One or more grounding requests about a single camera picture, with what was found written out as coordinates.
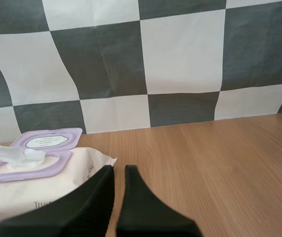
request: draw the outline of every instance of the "open lid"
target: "open lid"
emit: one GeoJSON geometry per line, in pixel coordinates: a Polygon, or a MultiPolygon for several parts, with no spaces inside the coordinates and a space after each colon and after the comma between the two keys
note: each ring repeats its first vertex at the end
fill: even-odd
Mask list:
{"type": "Polygon", "coordinates": [[[18,137],[11,147],[50,152],[70,150],[77,145],[81,133],[81,128],[30,131],[18,137]]]}

